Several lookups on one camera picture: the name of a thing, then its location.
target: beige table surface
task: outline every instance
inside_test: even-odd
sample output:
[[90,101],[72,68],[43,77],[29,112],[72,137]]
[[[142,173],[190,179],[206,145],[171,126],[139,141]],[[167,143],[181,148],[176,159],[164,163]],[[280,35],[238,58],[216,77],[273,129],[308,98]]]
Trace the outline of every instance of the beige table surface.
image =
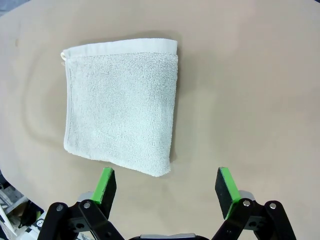
[[[155,178],[64,150],[60,52],[132,38],[178,41],[172,170]],[[113,167],[110,220],[126,237],[212,237],[219,166],[257,201],[283,203],[319,239],[320,3],[313,0],[32,0],[0,18],[0,169],[47,209]],[[241,239],[254,239],[244,233]]]

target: towel fold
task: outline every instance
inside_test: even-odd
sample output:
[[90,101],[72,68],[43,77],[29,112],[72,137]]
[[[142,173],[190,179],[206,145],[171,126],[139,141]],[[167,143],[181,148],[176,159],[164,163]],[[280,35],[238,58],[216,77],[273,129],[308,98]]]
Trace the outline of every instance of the towel fold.
[[141,38],[71,47],[64,148],[155,177],[170,171],[177,42]]

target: green gripper pad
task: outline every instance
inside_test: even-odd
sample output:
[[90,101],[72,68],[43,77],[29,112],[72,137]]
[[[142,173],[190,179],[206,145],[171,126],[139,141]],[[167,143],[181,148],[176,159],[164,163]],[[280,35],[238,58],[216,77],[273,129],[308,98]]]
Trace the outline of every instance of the green gripper pad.
[[115,171],[111,167],[104,168],[91,200],[99,206],[107,219],[116,195],[116,189]]
[[215,192],[219,199],[223,218],[228,219],[234,204],[241,199],[241,195],[227,167],[219,167],[218,169]]

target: towel edge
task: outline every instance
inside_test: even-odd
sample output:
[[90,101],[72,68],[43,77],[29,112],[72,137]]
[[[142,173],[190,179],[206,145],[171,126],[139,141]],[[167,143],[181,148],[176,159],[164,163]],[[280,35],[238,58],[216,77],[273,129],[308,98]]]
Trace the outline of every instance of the towel edge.
[[178,42],[166,38],[137,38],[111,42],[90,43],[63,50],[63,60],[75,57],[105,56],[133,53],[177,54]]

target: towel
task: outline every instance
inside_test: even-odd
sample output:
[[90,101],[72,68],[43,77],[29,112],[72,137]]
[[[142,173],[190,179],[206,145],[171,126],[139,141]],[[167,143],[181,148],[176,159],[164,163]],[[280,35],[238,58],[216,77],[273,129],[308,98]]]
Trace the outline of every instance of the towel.
[[170,171],[177,42],[141,38],[71,47],[64,148],[155,177]]

